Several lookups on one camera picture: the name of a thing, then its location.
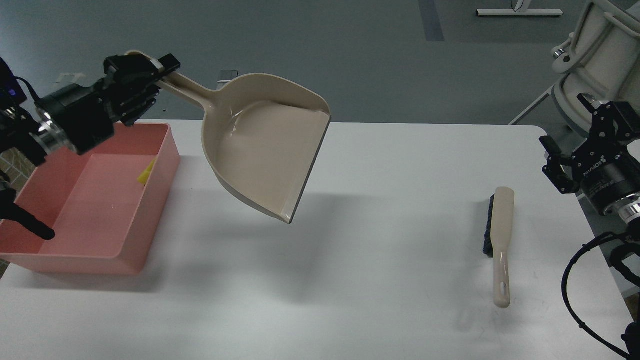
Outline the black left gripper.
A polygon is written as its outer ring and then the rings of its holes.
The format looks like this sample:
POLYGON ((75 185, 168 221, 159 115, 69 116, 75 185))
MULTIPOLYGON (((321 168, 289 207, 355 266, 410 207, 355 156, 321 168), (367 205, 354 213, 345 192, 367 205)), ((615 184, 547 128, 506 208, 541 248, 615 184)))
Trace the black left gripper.
POLYGON ((115 135, 115 123, 134 126, 156 104, 156 82, 180 68, 173 54, 113 55, 93 85, 69 84, 35 100, 35 107, 62 133, 64 145, 84 155, 115 135))

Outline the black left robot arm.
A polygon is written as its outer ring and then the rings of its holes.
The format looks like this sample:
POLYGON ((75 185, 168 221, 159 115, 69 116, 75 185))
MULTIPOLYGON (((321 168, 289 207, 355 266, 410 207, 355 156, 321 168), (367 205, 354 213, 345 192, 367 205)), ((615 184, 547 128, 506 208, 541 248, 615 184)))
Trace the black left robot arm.
POLYGON ((40 96, 2 60, 1 152, 17 151, 34 167, 62 148, 78 157, 98 153, 157 103, 160 82, 180 68, 173 54, 112 55, 94 84, 71 83, 40 96))

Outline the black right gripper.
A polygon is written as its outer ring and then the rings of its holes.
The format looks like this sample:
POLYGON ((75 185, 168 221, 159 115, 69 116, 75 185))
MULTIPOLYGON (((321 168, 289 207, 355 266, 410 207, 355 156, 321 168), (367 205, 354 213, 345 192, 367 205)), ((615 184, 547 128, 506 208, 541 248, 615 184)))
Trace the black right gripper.
POLYGON ((561 194, 581 191, 599 215, 608 215, 639 198, 639 161, 627 149, 640 137, 639 115, 626 101, 597 101, 590 93, 577 99, 591 114, 587 139, 565 155, 553 137, 540 136, 542 173, 561 194))

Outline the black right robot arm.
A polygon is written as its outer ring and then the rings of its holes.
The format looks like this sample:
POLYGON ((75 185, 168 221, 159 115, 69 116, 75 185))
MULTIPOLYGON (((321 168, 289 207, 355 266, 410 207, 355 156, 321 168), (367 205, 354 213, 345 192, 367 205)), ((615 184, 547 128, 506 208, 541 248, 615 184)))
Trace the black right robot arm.
POLYGON ((639 257, 639 161, 629 145, 639 144, 639 115, 626 101, 603 101, 589 93, 576 97, 590 115, 587 136, 563 152, 551 136, 540 137, 541 172, 558 193, 576 200, 605 230, 594 234, 588 220, 576 243, 561 255, 554 291, 575 334, 569 357, 637 360, 639 321, 629 314, 617 278, 639 293, 639 272, 624 264, 639 257))

